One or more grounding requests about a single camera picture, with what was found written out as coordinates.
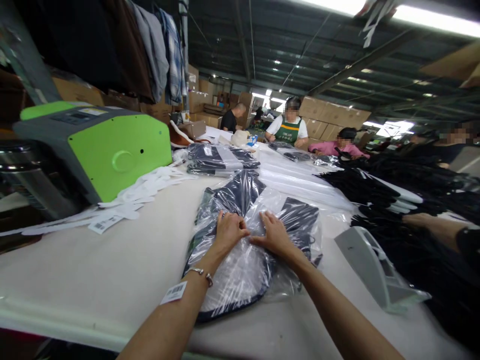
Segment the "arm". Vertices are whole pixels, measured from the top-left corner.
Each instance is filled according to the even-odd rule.
[[[222,260],[238,241],[250,235],[243,218],[237,214],[218,214],[216,240],[195,264],[213,277]],[[189,271],[181,299],[158,306],[133,335],[117,360],[180,359],[187,346],[209,283],[205,275]]]
[[[350,359],[403,359],[387,339],[343,294],[318,271],[289,239],[280,220],[261,213],[266,236],[251,242],[277,254],[295,272],[308,291],[338,351]]]
[[[297,139],[297,140],[295,141],[294,146],[295,146],[296,148],[299,148],[299,147],[301,147],[303,144],[306,144],[306,143],[308,143],[308,142],[309,142],[309,138],[308,138],[308,137],[299,138],[299,139]]]
[[[426,213],[405,215],[402,221],[407,225],[428,229],[445,246],[457,253],[460,252],[457,246],[457,234],[467,227],[464,222],[447,220]]]

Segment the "stacked cardboard boxes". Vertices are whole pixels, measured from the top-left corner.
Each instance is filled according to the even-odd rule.
[[[299,115],[306,123],[308,137],[319,142],[335,140],[343,128],[360,129],[370,112],[305,96]]]

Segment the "worker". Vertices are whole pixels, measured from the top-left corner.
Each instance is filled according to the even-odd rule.
[[[307,259],[290,240],[283,223],[272,213],[260,213],[266,236],[252,236],[250,242],[285,261],[310,295],[333,342],[345,360],[403,359],[383,335]],[[218,214],[216,239],[180,280],[186,282],[180,299],[158,306],[130,339],[117,360],[180,359],[186,349],[198,313],[215,272],[227,254],[243,237],[250,235],[242,217]]]
[[[340,149],[344,153],[349,153],[352,160],[359,159],[361,157],[370,158],[370,155],[364,154],[353,144],[353,139],[357,135],[357,129],[354,127],[344,127],[338,133],[336,140],[324,141],[313,143],[308,147],[308,151],[316,155],[335,155],[338,156],[339,152],[335,148]]]
[[[233,134],[237,130],[242,130],[242,127],[237,125],[237,118],[241,118],[246,109],[245,105],[239,102],[233,109],[228,110],[221,118],[220,129]]]
[[[265,138],[269,142],[282,141],[296,148],[309,142],[309,134],[305,121],[299,117],[302,102],[296,96],[285,102],[285,112],[279,115],[268,127]]]
[[[469,229],[464,222],[426,213],[405,215],[402,220],[407,225],[429,230],[434,238],[461,254],[468,265],[480,274],[480,230]]]
[[[391,143],[392,143],[392,138],[387,137],[384,142],[382,142],[380,145],[378,145],[377,147],[372,149],[372,151],[376,151],[376,152],[381,153],[381,152],[385,151],[390,146]]]
[[[467,142],[471,141],[473,133],[471,122],[459,122],[440,134],[440,139],[428,144],[418,145],[408,152],[405,157],[437,157],[438,166],[448,169],[450,164],[467,145]]]

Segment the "bracelet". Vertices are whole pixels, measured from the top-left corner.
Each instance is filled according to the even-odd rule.
[[[195,271],[195,272],[197,272],[199,275],[203,275],[203,273],[204,273],[204,270],[203,270],[203,269],[199,269],[198,267],[191,267],[191,268],[189,268],[186,272],[188,273],[189,271]],[[208,281],[208,287],[211,288],[211,287],[214,285],[214,281],[212,280],[212,277],[210,276],[210,273],[209,273],[209,272],[206,273],[205,278],[206,278],[207,281]]]

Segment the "black shirt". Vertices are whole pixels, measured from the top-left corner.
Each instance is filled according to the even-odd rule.
[[[480,275],[480,230],[460,230],[456,235],[456,245],[465,261]]]
[[[227,131],[231,131],[235,134],[235,130],[237,129],[236,126],[237,118],[232,110],[228,110],[221,118],[220,129],[223,130],[224,128],[227,128]]]
[[[408,158],[418,157],[433,157],[436,156],[440,159],[441,163],[450,164],[460,154],[465,144],[455,144],[450,146],[434,146],[434,142],[416,146],[412,151],[405,156]]]

